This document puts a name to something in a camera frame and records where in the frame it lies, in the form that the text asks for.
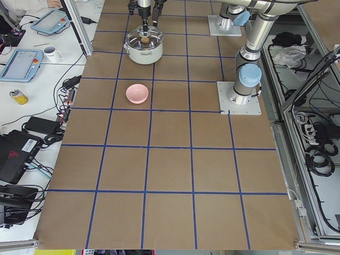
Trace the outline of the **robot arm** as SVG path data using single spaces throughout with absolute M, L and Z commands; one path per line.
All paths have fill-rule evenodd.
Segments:
M 151 0 L 137 0 L 138 14 L 142 20 L 142 37 L 148 36 L 148 18 L 151 16 Z
M 246 43 L 235 57 L 237 80 L 226 93 L 231 103 L 246 105 L 250 101 L 253 90 L 261 80 L 262 71 L 257 62 L 272 26 L 279 16 L 306 3 L 309 1 L 222 1 L 220 18 L 231 21 L 237 27 L 249 20 L 248 9 L 258 10 Z

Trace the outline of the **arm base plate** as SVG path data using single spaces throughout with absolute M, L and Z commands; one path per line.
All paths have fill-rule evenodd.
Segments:
M 223 18 L 220 15 L 209 15 L 208 24 L 211 36 L 242 36 L 240 27 L 235 26 L 230 19 Z
M 248 96 L 241 96 L 234 91 L 234 82 L 217 82 L 218 100 L 221 114 L 261 115 L 261 108 L 256 89 Z

